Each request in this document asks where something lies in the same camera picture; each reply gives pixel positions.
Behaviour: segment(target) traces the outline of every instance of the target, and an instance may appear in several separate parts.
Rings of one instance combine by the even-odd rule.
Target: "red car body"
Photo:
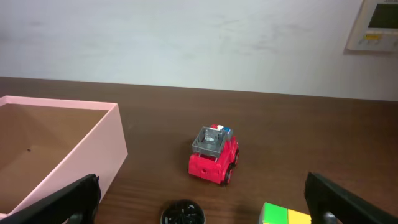
[[[194,152],[190,156],[188,173],[217,184],[227,185],[238,158],[238,142],[236,136],[232,136],[225,141],[219,158]]]

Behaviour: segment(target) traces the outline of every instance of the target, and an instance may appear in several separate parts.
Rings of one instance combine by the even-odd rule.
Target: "toy car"
[[[189,174],[217,184],[229,184],[239,158],[239,146],[232,129],[222,125],[202,127],[192,143],[192,151]]]

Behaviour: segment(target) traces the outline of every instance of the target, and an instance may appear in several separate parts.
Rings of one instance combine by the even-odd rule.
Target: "display screen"
[[[398,29],[398,4],[377,4],[368,27]]]

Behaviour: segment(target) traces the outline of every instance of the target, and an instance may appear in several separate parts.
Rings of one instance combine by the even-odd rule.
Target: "wall-mounted control panel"
[[[398,0],[364,0],[347,49],[398,51]]]

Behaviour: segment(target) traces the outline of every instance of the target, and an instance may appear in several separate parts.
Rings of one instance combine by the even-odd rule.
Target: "yellow cube face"
[[[310,215],[290,209],[287,210],[287,219],[289,224],[311,224]]]

